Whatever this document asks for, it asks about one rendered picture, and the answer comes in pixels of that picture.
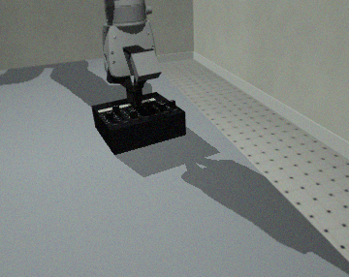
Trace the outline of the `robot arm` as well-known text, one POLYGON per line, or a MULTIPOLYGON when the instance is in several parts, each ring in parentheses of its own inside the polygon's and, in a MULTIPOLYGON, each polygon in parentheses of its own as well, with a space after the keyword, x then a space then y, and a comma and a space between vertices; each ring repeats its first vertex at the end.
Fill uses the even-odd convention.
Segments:
MULTIPOLYGON (((106 20, 109 23, 128 23, 147 19, 152 8, 144 0, 104 0, 106 20)), ((158 78, 160 69, 154 49, 140 46, 126 46, 123 51, 129 54, 129 62, 136 82, 158 78), (132 52, 131 52, 132 51, 132 52)))

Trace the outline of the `black lighting desk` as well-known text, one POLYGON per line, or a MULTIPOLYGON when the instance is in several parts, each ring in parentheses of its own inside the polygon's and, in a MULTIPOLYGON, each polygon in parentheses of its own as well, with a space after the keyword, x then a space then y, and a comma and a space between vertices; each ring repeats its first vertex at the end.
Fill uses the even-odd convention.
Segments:
POLYGON ((144 94, 136 108, 127 99, 91 107, 95 127, 113 154, 186 135, 185 111, 157 92, 144 94))

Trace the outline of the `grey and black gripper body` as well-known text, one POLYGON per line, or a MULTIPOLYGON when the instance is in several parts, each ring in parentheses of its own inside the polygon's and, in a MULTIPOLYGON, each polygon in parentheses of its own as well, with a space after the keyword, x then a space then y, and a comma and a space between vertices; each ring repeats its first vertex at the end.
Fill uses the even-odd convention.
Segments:
POLYGON ((105 70, 107 72, 107 60, 112 77, 134 75, 128 59, 129 54, 123 51, 124 47, 153 48, 156 55, 153 34, 148 20, 128 23, 107 22, 103 24, 102 44, 105 70))

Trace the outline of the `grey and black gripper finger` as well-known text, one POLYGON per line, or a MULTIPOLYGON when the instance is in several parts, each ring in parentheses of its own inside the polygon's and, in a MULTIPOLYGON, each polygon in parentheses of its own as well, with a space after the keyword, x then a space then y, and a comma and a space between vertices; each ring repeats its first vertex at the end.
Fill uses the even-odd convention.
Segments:
POLYGON ((137 92, 137 102, 138 102, 138 105, 141 105, 142 101, 143 101, 143 91, 142 91, 142 88, 143 88, 143 85, 145 84, 145 82, 146 82, 146 80, 136 82, 135 77, 134 77, 134 85, 133 86, 134 86, 134 89, 137 92))
POLYGON ((111 73, 109 71, 109 68, 108 68, 107 82, 108 83, 114 83, 114 84, 121 84, 122 86, 124 86, 126 88, 128 103, 133 108, 137 107, 137 105, 138 105, 138 102, 137 102, 137 92, 134 89, 131 77, 112 77, 111 73))

